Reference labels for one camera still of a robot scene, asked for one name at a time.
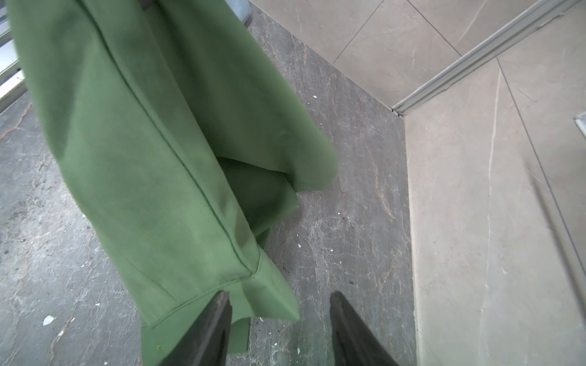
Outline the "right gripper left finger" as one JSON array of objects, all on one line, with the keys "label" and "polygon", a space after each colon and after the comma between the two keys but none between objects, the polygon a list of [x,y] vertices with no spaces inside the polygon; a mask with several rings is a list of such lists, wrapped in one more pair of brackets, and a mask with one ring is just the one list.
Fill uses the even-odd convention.
[{"label": "right gripper left finger", "polygon": [[232,306],[229,293],[218,291],[160,366],[226,365]]}]

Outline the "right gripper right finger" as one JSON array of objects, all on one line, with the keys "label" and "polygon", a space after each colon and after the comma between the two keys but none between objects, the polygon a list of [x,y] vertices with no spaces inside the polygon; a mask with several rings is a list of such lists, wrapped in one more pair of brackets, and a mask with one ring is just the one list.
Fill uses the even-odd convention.
[{"label": "right gripper right finger", "polygon": [[340,291],[330,297],[335,366],[398,366]]}]

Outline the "green skirt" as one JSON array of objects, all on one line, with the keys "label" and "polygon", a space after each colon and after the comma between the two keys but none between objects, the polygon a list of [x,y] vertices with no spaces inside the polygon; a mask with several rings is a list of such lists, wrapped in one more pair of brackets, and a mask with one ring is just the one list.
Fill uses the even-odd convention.
[{"label": "green skirt", "polygon": [[265,248],[300,192],[337,174],[331,139],[225,1],[9,1],[25,84],[79,209],[163,361],[218,291],[228,350],[250,320],[297,321]]}]

